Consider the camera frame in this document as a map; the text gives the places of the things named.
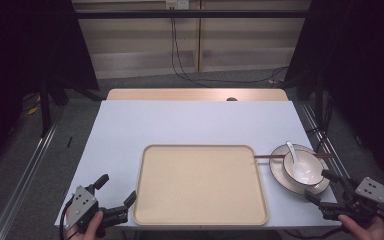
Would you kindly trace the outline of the brown wooden chopstick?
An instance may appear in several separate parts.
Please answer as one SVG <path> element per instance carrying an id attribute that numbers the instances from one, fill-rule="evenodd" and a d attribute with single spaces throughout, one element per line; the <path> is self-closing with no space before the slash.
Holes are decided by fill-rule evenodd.
<path id="1" fill-rule="evenodd" d="M 312 156 L 315 156 L 317 158 L 333 158 L 333 154 L 325 153 L 325 154 L 310 154 Z M 254 158 L 264 158 L 264 159 L 270 159 L 270 158 L 284 158 L 286 154 L 281 155 L 255 155 Z"/>

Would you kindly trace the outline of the person's left hand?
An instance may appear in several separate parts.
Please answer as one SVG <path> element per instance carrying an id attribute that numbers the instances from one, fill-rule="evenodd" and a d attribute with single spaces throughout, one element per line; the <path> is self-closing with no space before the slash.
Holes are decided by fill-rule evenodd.
<path id="1" fill-rule="evenodd" d="M 84 233 L 81 232 L 77 225 L 74 225 L 66 233 L 67 240 L 97 240 L 96 232 L 102 222 L 102 219 L 103 212 L 96 212 Z"/>

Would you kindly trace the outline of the black metal stand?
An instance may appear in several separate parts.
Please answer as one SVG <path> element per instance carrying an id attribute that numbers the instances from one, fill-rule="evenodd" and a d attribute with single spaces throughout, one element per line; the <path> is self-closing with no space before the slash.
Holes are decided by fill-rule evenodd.
<path id="1" fill-rule="evenodd" d="M 40 82 L 40 106 L 42 108 L 42 133 L 41 136 L 45 137 L 51 127 L 51 113 L 49 108 L 49 95 L 46 84 L 46 79 L 43 78 Z"/>

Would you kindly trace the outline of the white ceramic spoon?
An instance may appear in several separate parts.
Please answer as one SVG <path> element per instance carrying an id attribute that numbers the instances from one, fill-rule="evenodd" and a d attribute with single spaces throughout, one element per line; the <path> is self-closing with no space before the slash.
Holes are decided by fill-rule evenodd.
<path id="1" fill-rule="evenodd" d="M 294 163 L 294 166 L 295 167 L 298 167 L 299 166 L 299 159 L 298 159 L 298 156 L 296 154 L 296 150 L 294 148 L 294 145 L 291 141 L 286 141 L 286 145 L 291 153 L 291 156 L 292 156 L 292 159 L 293 159 L 293 163 Z"/>

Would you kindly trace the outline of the beige plastic tray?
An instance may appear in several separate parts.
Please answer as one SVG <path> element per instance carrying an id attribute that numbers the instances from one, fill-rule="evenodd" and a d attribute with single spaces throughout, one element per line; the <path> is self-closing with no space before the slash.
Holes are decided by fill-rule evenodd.
<path id="1" fill-rule="evenodd" d="M 150 145 L 133 219 L 142 226 L 259 226 L 268 210 L 254 151 L 245 145 Z"/>

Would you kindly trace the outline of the black horizontal frame bar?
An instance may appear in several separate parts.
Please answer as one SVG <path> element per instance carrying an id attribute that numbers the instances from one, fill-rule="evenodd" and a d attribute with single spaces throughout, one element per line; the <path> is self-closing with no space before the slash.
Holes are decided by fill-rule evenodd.
<path id="1" fill-rule="evenodd" d="M 160 18 L 306 18 L 306 10 L 77 10 L 78 19 L 160 19 Z"/>

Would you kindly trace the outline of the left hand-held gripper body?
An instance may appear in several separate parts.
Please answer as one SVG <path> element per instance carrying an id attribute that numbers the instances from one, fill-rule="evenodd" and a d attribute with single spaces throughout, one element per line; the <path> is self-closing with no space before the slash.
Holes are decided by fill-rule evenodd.
<path id="1" fill-rule="evenodd" d="M 85 232 L 90 221 L 98 211 L 103 212 L 103 219 L 97 229 L 98 234 L 104 234 L 109 227 L 128 221 L 129 206 L 124 204 L 115 208 L 101 208 L 95 197 L 97 188 L 94 185 L 83 187 L 79 185 L 71 198 L 70 215 L 66 219 L 64 228 L 69 230 L 78 226 L 81 232 Z"/>

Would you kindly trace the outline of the black curtain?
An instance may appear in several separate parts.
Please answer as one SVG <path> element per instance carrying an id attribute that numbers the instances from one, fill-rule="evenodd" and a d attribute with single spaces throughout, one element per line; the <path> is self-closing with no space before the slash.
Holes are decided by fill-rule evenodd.
<path id="1" fill-rule="evenodd" d="M 311 0 L 285 82 L 324 87 L 384 171 L 384 0 Z"/>
<path id="2" fill-rule="evenodd" d="M 47 89 L 97 90 L 97 78 L 72 0 L 0 0 L 0 151 L 23 98 Z"/>

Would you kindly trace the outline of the wooden table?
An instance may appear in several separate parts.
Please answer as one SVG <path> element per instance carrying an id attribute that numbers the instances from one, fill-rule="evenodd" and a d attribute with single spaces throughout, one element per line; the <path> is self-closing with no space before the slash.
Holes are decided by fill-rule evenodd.
<path id="1" fill-rule="evenodd" d="M 143 88 L 112 89 L 107 100 L 288 101 L 282 89 Z"/>

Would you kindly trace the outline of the person's right hand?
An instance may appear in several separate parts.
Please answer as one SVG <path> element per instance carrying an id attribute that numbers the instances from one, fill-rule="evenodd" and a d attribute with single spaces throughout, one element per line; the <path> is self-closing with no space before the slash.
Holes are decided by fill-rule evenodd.
<path id="1" fill-rule="evenodd" d="M 346 215 L 339 215 L 338 220 L 351 233 L 354 240 L 384 240 L 384 221 L 380 217 L 374 217 L 371 225 L 366 228 Z"/>

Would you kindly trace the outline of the white bowl with dark rim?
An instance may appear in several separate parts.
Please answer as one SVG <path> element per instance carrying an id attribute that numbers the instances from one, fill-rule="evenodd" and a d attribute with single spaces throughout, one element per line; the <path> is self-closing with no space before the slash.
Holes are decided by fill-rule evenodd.
<path id="1" fill-rule="evenodd" d="M 324 170 L 321 161 L 308 151 L 296 150 L 299 166 L 295 167 L 290 151 L 283 159 L 283 171 L 288 180 L 298 186 L 315 186 L 324 180 L 321 172 Z"/>

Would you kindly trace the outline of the white wall socket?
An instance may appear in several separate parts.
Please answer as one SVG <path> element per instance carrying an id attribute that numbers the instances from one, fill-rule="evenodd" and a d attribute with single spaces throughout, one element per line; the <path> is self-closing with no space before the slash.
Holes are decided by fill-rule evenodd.
<path id="1" fill-rule="evenodd" d="M 188 10 L 190 8 L 189 0 L 166 0 L 165 4 L 169 10 Z"/>

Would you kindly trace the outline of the metal floor rail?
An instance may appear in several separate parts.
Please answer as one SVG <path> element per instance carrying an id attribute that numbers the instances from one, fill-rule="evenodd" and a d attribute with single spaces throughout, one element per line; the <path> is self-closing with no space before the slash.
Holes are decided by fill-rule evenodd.
<path id="1" fill-rule="evenodd" d="M 332 105 L 328 103 L 326 106 L 318 108 L 316 106 L 312 107 L 306 101 L 300 104 L 298 110 L 303 115 L 302 123 L 307 127 L 307 137 L 315 152 L 331 154 L 331 157 L 327 158 L 328 165 L 336 174 L 349 177 L 349 173 L 328 135 L 330 121 L 333 116 Z"/>
<path id="2" fill-rule="evenodd" d="M 40 117 L 24 115 L 0 152 L 0 240 L 59 240 L 62 192 L 42 170 L 60 122 L 44 134 Z"/>

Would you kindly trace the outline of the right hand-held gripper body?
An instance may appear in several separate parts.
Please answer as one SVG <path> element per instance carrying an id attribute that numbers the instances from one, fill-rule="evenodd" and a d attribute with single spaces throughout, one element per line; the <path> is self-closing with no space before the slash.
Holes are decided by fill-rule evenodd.
<path id="1" fill-rule="evenodd" d="M 369 224 L 378 215 L 380 204 L 384 204 L 384 185 L 365 177 L 360 183 L 349 178 L 339 178 L 343 187 L 343 199 L 340 203 L 320 202 L 319 210 L 323 218 L 337 220 L 346 215 L 358 224 Z"/>

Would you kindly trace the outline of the white plate with dark rim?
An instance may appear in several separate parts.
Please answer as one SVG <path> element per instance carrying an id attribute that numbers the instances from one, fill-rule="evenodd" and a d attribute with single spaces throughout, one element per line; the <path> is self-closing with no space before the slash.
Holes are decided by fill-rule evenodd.
<path id="1" fill-rule="evenodd" d="M 313 194 L 322 193 L 328 186 L 330 181 L 321 175 L 323 170 L 327 170 L 326 163 L 321 158 L 313 157 L 314 152 L 305 146 L 294 144 L 294 149 L 297 156 L 302 162 L 311 161 L 317 165 L 317 170 L 314 175 L 321 179 L 317 184 L 302 184 L 293 179 L 290 175 L 292 171 L 292 155 L 290 154 L 287 145 L 277 147 L 272 154 L 274 158 L 270 159 L 270 170 L 274 178 L 286 189 L 296 194 L 304 194 L 305 190 L 310 191 Z"/>

